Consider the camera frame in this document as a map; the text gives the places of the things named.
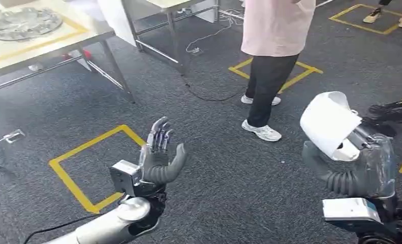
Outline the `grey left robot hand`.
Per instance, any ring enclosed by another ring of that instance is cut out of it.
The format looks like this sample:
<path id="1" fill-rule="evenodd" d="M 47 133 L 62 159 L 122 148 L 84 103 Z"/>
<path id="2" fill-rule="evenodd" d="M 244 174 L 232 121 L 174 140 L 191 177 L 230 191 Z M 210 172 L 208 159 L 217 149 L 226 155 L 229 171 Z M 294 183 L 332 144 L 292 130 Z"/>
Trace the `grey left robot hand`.
<path id="1" fill-rule="evenodd" d="M 188 159 L 183 143 L 176 146 L 175 157 L 169 160 L 168 147 L 173 130 L 169 118 L 163 116 L 151 126 L 146 144 L 141 147 L 139 163 L 142 181 L 150 184 L 168 184 L 177 179 Z"/>

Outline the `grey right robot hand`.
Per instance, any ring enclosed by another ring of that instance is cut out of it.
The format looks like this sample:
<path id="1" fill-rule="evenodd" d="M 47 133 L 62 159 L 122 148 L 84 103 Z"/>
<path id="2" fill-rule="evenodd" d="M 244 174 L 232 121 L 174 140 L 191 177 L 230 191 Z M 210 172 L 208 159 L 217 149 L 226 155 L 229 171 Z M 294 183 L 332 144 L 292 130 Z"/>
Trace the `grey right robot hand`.
<path id="1" fill-rule="evenodd" d="M 396 161 L 391 140 L 386 135 L 372 133 L 358 126 L 348 137 L 358 156 L 351 162 L 355 167 L 347 171 L 334 171 L 328 163 L 332 158 L 305 141 L 303 162 L 331 192 L 349 197 L 389 198 L 395 194 Z"/>

